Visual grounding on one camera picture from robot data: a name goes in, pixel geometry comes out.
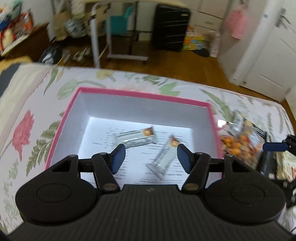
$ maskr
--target colorful box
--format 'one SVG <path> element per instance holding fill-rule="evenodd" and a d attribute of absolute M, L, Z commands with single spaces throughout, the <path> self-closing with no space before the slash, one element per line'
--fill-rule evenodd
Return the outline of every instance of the colorful box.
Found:
<path fill-rule="evenodd" d="M 204 35 L 198 33 L 195 28 L 188 26 L 186 36 L 183 42 L 183 50 L 197 50 L 202 48 Z"/>

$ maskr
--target ribbed black surface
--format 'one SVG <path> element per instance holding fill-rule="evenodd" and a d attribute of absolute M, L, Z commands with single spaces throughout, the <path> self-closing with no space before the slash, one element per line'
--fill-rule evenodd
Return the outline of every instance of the ribbed black surface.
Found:
<path fill-rule="evenodd" d="M 155 9 L 152 45 L 180 51 L 186 35 L 190 11 L 187 8 L 158 4 Z"/>
<path fill-rule="evenodd" d="M 57 227 L 24 223 L 9 237 L 15 241 L 278 241 L 292 236 L 276 222 L 239 226 L 222 221 L 197 196 L 181 194 L 176 185 L 125 185 L 120 193 L 103 195 L 80 220 Z"/>

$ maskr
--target teal chair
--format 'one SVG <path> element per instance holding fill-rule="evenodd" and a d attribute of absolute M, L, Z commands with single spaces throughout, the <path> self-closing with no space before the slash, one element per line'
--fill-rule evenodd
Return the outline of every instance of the teal chair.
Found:
<path fill-rule="evenodd" d="M 111 34 L 126 36 L 128 19 L 131 15 L 133 7 L 130 6 L 126 9 L 124 16 L 111 16 Z M 104 25 L 104 33 L 106 33 L 106 21 Z"/>

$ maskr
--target snack bar wrapper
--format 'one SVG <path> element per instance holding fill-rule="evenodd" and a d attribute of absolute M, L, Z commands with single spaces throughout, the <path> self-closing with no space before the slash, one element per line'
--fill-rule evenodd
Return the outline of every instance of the snack bar wrapper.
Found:
<path fill-rule="evenodd" d="M 113 134 L 113 145 L 118 146 L 124 144 L 126 148 L 141 146 L 154 143 L 157 144 L 157 138 L 153 127 L 137 130 L 128 131 L 119 134 Z"/>
<path fill-rule="evenodd" d="M 173 159 L 177 157 L 177 147 L 179 144 L 180 141 L 177 138 L 173 135 L 170 136 L 153 162 L 147 164 L 147 167 L 161 180 L 164 178 Z"/>

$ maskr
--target floral bedspread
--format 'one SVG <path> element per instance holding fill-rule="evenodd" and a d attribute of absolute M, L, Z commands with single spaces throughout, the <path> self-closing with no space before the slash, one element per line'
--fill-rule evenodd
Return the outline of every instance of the floral bedspread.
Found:
<path fill-rule="evenodd" d="M 79 86 L 140 91 L 210 102 L 216 119 L 231 121 L 233 111 L 238 110 L 277 141 L 294 133 L 286 111 L 275 102 L 147 74 L 41 65 L 36 65 L 36 68 L 43 68 L 44 74 L 35 74 L 36 70 L 28 72 L 26 66 L 21 65 L 10 85 L 30 81 L 30 90 L 15 93 L 19 98 L 13 111 L 0 108 L 0 116 L 7 111 L 10 113 L 7 120 L 0 122 L 0 229 L 5 233 L 10 233 L 22 223 L 15 194 L 21 185 L 44 170 L 63 112 Z M 5 101 L 11 100 L 1 98 L 0 107 Z M 294 211 L 288 210 L 287 215 L 281 218 L 281 223 L 288 230 L 296 225 L 294 216 Z"/>

